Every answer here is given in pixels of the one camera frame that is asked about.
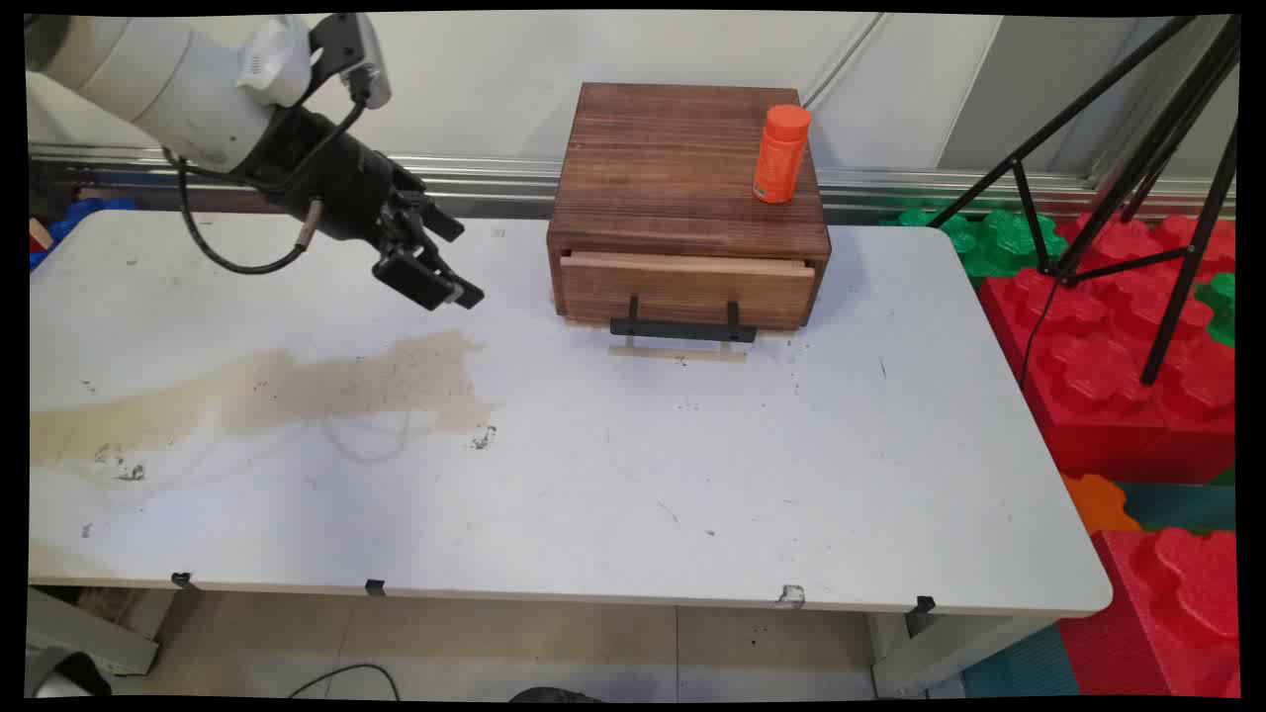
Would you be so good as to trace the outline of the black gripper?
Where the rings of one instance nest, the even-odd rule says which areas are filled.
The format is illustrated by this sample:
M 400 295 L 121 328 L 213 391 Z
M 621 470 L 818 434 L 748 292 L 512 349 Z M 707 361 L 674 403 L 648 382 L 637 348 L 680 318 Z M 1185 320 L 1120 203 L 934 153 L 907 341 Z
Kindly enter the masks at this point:
M 233 168 L 233 177 L 303 220 L 311 200 L 322 201 L 319 231 L 335 239 L 366 239 L 376 246 L 390 233 L 395 242 L 420 246 L 436 234 L 453 242 L 465 226 L 430 198 L 420 180 L 379 149 L 351 134 L 366 111 L 356 103 L 343 122 L 330 122 L 304 106 L 276 109 L 258 143 Z M 461 277 L 434 250 L 387 248 L 372 275 L 408 302 L 438 310 L 457 304 L 473 310 L 485 291 Z

